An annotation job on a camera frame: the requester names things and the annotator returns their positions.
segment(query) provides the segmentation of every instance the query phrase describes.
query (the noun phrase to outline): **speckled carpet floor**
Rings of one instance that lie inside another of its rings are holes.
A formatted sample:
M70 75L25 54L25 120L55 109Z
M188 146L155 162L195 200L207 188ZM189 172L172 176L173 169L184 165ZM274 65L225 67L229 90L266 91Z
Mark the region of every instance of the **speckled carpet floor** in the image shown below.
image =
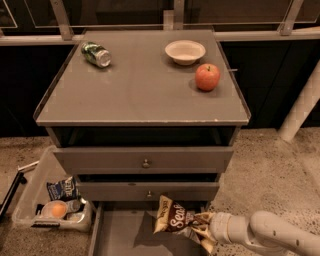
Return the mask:
M39 160L49 145L47 137L0 138L0 202L17 167ZM320 235L320 128L300 129L290 143L274 129L241 130L234 151L211 202L212 211L248 216L257 210L271 211ZM11 215L22 192L23 185L0 223L0 255L88 254L91 232L44 231L14 224ZM241 245L218 245L212 255L256 254Z

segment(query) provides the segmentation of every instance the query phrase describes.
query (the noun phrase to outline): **black wall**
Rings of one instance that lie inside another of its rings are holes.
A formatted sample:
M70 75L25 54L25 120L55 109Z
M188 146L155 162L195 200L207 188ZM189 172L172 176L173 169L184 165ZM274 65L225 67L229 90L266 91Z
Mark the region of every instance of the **black wall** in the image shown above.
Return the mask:
M279 128L320 59L320 40L222 46L252 114L247 128ZM312 117L305 125L319 124Z
M0 137L46 135L33 113L72 47L0 47Z

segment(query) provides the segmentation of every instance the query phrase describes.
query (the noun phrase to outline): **nightstand top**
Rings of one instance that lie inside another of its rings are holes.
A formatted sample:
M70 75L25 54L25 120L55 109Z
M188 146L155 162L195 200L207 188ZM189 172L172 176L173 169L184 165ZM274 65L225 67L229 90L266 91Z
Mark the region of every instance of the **nightstand top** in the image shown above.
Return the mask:
M179 66L165 53L175 40L193 40L206 54ZM212 31L88 31L112 55L99 69L81 54L81 43L43 106L41 126L198 126L246 125L249 114L240 99ZM195 85L203 63L219 67L221 78L211 92Z

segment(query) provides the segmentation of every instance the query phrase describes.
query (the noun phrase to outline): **drawer knob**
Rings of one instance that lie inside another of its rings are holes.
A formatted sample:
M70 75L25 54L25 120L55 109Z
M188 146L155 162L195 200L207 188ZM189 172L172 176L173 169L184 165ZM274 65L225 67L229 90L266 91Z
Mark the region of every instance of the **drawer knob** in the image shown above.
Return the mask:
M150 162L148 161L148 159L144 159L144 161L142 163L142 167L143 168L149 168L150 167Z
M151 198L151 197L152 197L152 192L149 190L147 194L147 198Z

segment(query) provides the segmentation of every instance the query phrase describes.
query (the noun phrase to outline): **drawer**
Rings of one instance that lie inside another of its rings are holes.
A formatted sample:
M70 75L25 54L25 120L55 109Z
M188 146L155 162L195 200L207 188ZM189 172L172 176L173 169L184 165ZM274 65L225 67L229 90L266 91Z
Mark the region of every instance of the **drawer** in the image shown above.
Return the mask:
M159 201L160 195L174 200L212 201L218 182L136 182L77 184L83 198L90 201Z
M108 173L221 173L232 147L82 147L54 152L71 175Z
M94 221L89 256L207 256L203 247L188 237L170 232L154 231L157 207L145 203L127 208L99 202ZM199 212L199 209L188 209Z

